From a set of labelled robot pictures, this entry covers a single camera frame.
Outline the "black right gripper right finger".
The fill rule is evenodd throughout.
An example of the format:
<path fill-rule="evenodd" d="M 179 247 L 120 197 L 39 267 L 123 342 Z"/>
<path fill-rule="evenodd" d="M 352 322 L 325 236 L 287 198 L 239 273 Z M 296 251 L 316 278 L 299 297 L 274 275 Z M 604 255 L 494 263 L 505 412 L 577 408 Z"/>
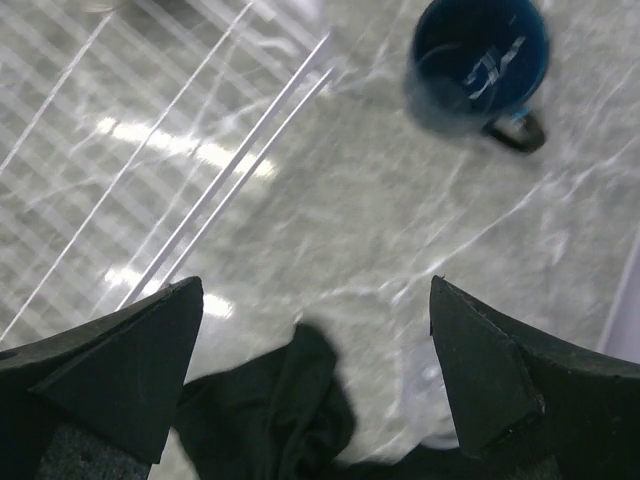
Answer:
<path fill-rule="evenodd" d="M 436 276 L 430 333 L 461 453 L 489 479 L 636 479 L 639 367 Z"/>

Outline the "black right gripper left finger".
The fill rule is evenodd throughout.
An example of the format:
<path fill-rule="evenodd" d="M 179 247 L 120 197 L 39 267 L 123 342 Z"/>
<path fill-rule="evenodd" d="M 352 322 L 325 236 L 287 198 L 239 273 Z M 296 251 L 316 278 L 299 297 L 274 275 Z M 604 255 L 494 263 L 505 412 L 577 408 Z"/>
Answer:
<path fill-rule="evenodd" d="M 168 438 L 203 317 L 193 276 L 1 354 L 4 479 L 145 479 Z"/>

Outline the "blue enamel mug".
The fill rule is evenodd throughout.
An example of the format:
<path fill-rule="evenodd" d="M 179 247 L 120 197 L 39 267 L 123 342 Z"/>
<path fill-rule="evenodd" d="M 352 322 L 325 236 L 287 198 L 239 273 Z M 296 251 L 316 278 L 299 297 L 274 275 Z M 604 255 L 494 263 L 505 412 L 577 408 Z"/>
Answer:
<path fill-rule="evenodd" d="M 409 114 L 444 136 L 480 133 L 533 153 L 546 135 L 527 103 L 549 63 L 549 34 L 533 2 L 433 1 L 408 52 Z"/>

